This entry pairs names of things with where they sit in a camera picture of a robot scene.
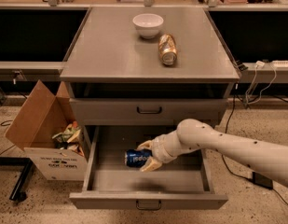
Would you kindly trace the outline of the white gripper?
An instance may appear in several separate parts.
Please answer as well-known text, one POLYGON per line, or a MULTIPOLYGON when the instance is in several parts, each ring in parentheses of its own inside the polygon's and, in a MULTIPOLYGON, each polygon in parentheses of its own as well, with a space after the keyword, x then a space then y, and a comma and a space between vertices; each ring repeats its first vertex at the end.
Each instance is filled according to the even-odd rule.
POLYGON ((137 150, 151 150, 153 157, 149 157, 146 163, 140 168, 141 172, 152 172, 162 166, 162 163, 169 163, 181 155, 181 143, 176 132, 162 134, 155 139, 141 143, 137 150))

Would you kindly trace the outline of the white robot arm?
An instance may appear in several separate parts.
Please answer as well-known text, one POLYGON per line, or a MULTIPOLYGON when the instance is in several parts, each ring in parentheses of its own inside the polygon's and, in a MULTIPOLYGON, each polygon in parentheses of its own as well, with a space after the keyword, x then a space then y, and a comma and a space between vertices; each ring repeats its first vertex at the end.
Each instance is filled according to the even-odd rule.
POLYGON ((177 128, 141 143, 152 156, 141 168, 151 172, 179 156, 211 149, 288 188, 288 146, 217 132, 196 119, 184 119, 177 128))

